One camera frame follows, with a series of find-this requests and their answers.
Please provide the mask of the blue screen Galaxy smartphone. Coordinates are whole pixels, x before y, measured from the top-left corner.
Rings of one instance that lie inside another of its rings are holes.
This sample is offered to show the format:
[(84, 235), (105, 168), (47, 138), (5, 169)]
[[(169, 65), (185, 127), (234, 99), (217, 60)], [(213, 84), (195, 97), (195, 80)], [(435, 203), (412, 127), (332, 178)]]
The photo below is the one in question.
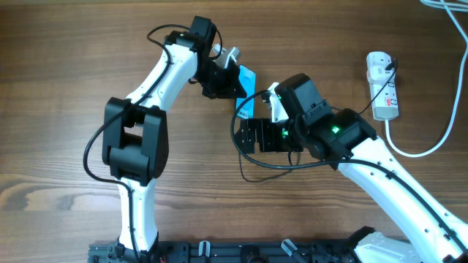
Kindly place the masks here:
[[(240, 65), (238, 77), (242, 88), (246, 92), (246, 97), (255, 93), (257, 75), (254, 71), (244, 65)], [(250, 99), (237, 113), (238, 118), (249, 119), (254, 117), (254, 100)]]

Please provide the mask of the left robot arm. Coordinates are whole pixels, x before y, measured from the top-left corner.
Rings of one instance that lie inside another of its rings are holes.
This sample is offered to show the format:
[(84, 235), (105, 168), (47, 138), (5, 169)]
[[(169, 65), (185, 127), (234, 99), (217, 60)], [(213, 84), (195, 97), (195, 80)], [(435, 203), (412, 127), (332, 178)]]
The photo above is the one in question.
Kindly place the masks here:
[(122, 230), (116, 256), (123, 262), (158, 262), (159, 232), (154, 218), (156, 180), (169, 156), (167, 113), (190, 80), (209, 99), (246, 98), (235, 62), (236, 50), (211, 56), (218, 30), (196, 16), (190, 27), (173, 30), (162, 55), (139, 88), (105, 105), (102, 161), (121, 195)]

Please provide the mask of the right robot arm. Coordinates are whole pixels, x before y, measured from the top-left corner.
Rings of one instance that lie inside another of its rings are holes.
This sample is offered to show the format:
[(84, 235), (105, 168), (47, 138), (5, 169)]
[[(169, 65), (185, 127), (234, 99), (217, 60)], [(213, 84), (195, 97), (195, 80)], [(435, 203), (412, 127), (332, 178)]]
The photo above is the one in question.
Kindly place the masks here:
[(375, 129), (356, 111), (334, 113), (304, 73), (263, 92), (284, 118), (252, 118), (230, 132), (238, 154), (253, 159), (254, 144), (274, 151), (307, 150), (314, 163), (329, 165), (360, 186), (394, 221), (408, 241), (393, 240), (371, 227), (358, 230), (349, 244), (358, 262), (466, 262), (467, 223), (430, 195), (388, 150)]

